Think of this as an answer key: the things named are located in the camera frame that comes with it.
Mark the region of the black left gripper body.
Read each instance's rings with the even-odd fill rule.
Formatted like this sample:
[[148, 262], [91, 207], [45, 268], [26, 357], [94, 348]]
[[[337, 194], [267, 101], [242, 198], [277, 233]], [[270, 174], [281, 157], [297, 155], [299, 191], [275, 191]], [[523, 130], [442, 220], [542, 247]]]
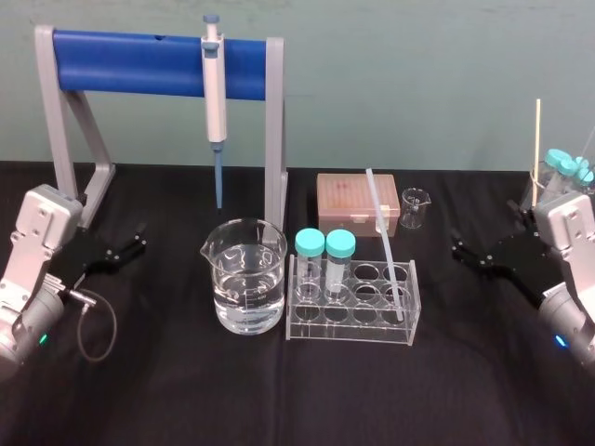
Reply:
[[78, 228], [51, 260], [51, 275], [73, 289], [83, 277], [110, 272], [114, 268], [113, 248], [89, 230]]

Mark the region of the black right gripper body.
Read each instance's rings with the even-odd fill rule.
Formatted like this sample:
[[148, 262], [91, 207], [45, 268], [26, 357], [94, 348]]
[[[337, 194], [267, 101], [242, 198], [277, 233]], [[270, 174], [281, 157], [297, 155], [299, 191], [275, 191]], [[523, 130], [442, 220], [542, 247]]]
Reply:
[[558, 261], [536, 230], [504, 237], [487, 255], [494, 274], [511, 281], [529, 302], [543, 302], [545, 292], [563, 282]]

